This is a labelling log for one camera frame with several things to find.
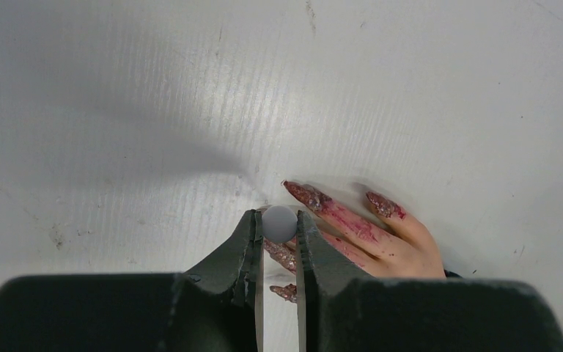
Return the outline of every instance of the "dirt mark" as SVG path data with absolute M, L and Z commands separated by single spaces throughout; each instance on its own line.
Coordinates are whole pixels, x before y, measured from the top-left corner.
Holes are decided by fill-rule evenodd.
M 64 235 L 59 228 L 59 224 L 53 224 L 51 230 L 48 232 L 48 237 L 55 244 L 57 249 L 61 249 L 64 245 Z
M 309 26 L 312 28 L 312 33 L 316 35 L 316 12 L 314 12 L 314 7 L 312 7 L 312 0 L 305 1 L 305 12 L 308 15 Z
M 94 232 L 91 230 L 76 230 L 76 235 L 77 236 L 82 236 L 82 235 L 93 235 Z

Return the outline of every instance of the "white table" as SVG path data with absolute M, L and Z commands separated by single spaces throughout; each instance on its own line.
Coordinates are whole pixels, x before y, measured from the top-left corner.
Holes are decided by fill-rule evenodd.
M 0 1 L 0 284 L 185 270 L 285 178 L 392 196 L 563 325 L 563 1 Z

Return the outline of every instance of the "small gray sphere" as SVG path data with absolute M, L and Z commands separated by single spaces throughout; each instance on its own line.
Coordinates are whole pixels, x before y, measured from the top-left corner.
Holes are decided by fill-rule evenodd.
M 264 237 L 274 243 L 292 240 L 297 233 L 297 216 L 292 209 L 283 205 L 274 205 L 262 215 Z

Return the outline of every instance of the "fingernail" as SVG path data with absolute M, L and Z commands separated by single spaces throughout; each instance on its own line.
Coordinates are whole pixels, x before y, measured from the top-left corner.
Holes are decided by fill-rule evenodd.
M 377 213 L 381 216 L 391 218 L 394 215 L 401 220 L 407 216 L 404 208 L 378 193 L 369 191 L 366 193 L 366 197 L 368 197 L 368 200 L 375 206 Z
M 293 197 L 314 212 L 322 211 L 327 203 L 332 200 L 331 197 L 310 185 L 300 185 L 289 181 L 284 181 L 283 184 Z
M 297 286 L 290 284 L 285 287 L 281 286 L 271 286 L 269 287 L 271 292 L 276 293 L 279 297 L 282 297 L 286 301 L 297 303 Z
M 262 245 L 264 250 L 278 262 L 281 266 L 286 268 L 293 274 L 297 273 L 297 260 L 294 255 L 286 246 L 281 243 L 273 243 L 265 238 Z

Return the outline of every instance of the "finger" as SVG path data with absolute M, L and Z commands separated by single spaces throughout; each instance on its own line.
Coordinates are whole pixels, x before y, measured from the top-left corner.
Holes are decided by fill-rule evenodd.
M 371 205 L 370 210 L 389 226 L 396 236 L 414 247 L 437 246 L 428 229 L 396 202 L 371 191 L 366 193 L 366 197 Z
M 269 287 L 271 292 L 277 293 L 279 297 L 282 297 L 286 301 L 297 303 L 297 286 L 290 284 L 284 287 L 281 286 L 271 286 Z
M 375 257 L 386 259 L 388 253 L 408 246 L 400 238 L 358 216 L 316 188 L 288 181 L 284 181 L 284 186 L 299 202 L 340 231 L 349 242 Z
M 293 274 L 297 274 L 297 260 L 293 252 L 281 243 L 273 243 L 266 238 L 262 245 L 273 260 L 288 269 Z
M 355 247 L 354 245 L 348 243 L 333 235 L 329 235 L 327 232 L 320 233 L 329 244 L 331 244 L 338 252 L 342 253 L 351 262 L 355 263 L 359 268 L 364 269 L 368 274 L 376 271 L 378 264 L 374 259 L 372 259 L 368 254 L 366 254 L 361 249 Z
M 294 237 L 292 240 L 284 243 L 284 245 L 288 247 L 292 253 L 294 253 L 297 248 L 297 238 Z

